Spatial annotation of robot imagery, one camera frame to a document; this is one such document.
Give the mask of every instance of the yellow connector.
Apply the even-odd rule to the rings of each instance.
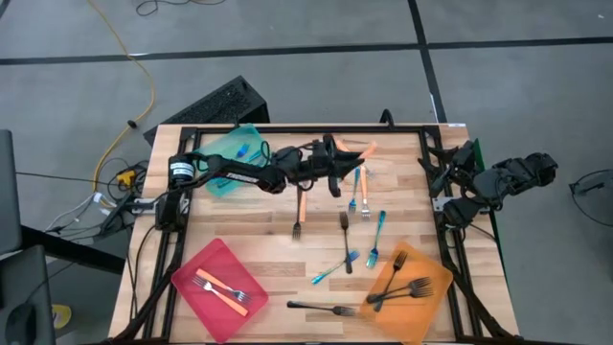
[[[127,171],[127,172],[122,172],[120,174],[118,174],[116,176],[117,181],[119,181],[120,184],[125,185],[127,188],[131,188],[132,187],[132,182],[134,182],[134,177],[136,176],[136,172],[134,172],[133,170]]]

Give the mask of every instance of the concrete floor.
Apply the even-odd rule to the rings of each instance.
[[[417,41],[402,0],[227,0],[218,6],[161,5],[146,18],[134,12],[140,1],[99,3],[131,53]],[[613,4],[606,0],[418,4],[430,42],[613,35]],[[0,47],[0,58],[121,53],[93,10],[70,0],[11,1],[0,18]],[[613,126],[608,116],[613,45],[431,55],[448,121],[467,123],[487,163],[542,150],[560,166],[552,186],[508,198],[497,217],[521,333],[610,343],[613,232],[579,213],[567,185],[613,166],[606,140]],[[145,66],[158,101],[142,128],[237,75],[268,101],[275,123],[371,122],[384,107],[397,122],[434,119],[417,51],[155,60]],[[13,131],[22,172],[90,177],[125,121],[148,103],[147,81],[129,62],[0,66],[0,81],[0,127]],[[114,156],[135,162],[148,153],[135,133]],[[117,169],[109,167],[102,178]],[[18,183],[22,221],[36,228],[79,203],[91,188],[27,176]],[[82,223],[101,218],[94,210]],[[119,234],[96,245],[121,252],[125,239]],[[71,293],[78,278],[99,292],[96,306]],[[115,277],[76,266],[52,281],[54,298],[69,301],[79,316],[64,343],[104,337],[117,284]]]

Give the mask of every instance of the pink tray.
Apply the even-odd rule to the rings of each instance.
[[[196,285],[192,279],[199,268],[211,273],[227,286],[248,294],[251,302],[243,305],[248,310],[247,315],[241,316],[212,292]],[[174,272],[172,283],[218,343],[226,342],[268,302],[266,291],[220,239],[212,240]],[[229,291],[215,285],[214,289],[234,299]]]

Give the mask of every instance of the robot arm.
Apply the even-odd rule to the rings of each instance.
[[[303,161],[301,149],[312,150],[313,153]],[[280,149],[269,157],[268,164],[263,167],[226,159],[218,154],[184,153],[169,160],[169,189],[187,191],[201,187],[213,178],[224,177],[255,184],[270,194],[279,194],[287,183],[297,185],[328,177],[330,192],[334,197],[339,197],[337,179],[344,178],[364,162],[364,159],[358,158],[360,154],[338,150],[330,134],[324,136],[324,142],[315,140],[302,147]],[[207,170],[194,178],[194,165],[200,162],[207,164]]]
[[[473,143],[461,148],[430,149],[446,169],[426,164],[419,159],[426,173],[434,178],[430,196],[436,197],[448,182],[460,186],[462,196],[450,199],[443,206],[443,218],[450,228],[467,227],[480,210],[502,209],[506,196],[516,196],[532,187],[543,187],[556,177],[557,163],[547,153],[533,153],[526,158],[512,158],[483,170],[475,161]]]

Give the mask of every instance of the wooden tabletop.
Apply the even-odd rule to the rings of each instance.
[[[163,125],[157,135],[150,157],[144,196],[156,197],[166,190],[168,158],[176,154],[179,125]],[[465,126],[441,125],[443,145],[460,146],[468,139]],[[220,135],[207,134],[202,145]],[[321,134],[263,134],[272,150],[298,146]],[[376,326],[360,318],[337,317],[326,311],[291,310],[288,300],[334,303],[359,306],[375,281],[384,263],[366,268],[367,253],[375,239],[376,214],[387,212],[387,220],[379,240],[381,261],[390,259],[399,241],[406,241],[434,260],[439,261],[439,248],[432,219],[420,156],[418,136],[412,133],[337,134],[350,150],[363,150],[368,143],[378,143],[375,154],[367,160],[375,177],[369,183],[369,205],[373,210],[370,222],[351,218],[349,243],[362,254],[354,262],[353,274],[343,269],[314,286],[310,280],[344,256],[343,233],[338,212],[347,209],[352,193],[352,176],[341,184],[342,196],[334,198],[324,179],[306,195],[306,222],[300,241],[291,239],[296,218],[296,189],[288,187],[280,195],[263,193],[255,186],[244,186],[222,198],[211,195],[205,188],[193,193],[183,262],[198,253],[212,239],[220,238],[230,247],[262,287],[268,292],[268,304],[260,310],[229,341],[394,341]],[[153,216],[139,217],[129,247],[129,259],[134,263],[138,247]],[[475,224],[491,231],[488,218],[477,218]],[[148,236],[139,262],[137,296],[139,305],[147,299],[161,234]],[[466,230],[465,251],[476,294],[507,331],[517,334],[511,299],[496,243],[478,232]],[[458,290],[458,301],[466,334],[471,334],[465,299]],[[127,269],[117,298],[109,335],[118,334],[129,320],[131,286]],[[161,332],[166,295],[160,299],[154,335]],[[180,297],[174,312],[171,342],[213,341],[188,304]],[[453,327],[447,299],[443,299],[435,321],[425,340],[453,340]]]

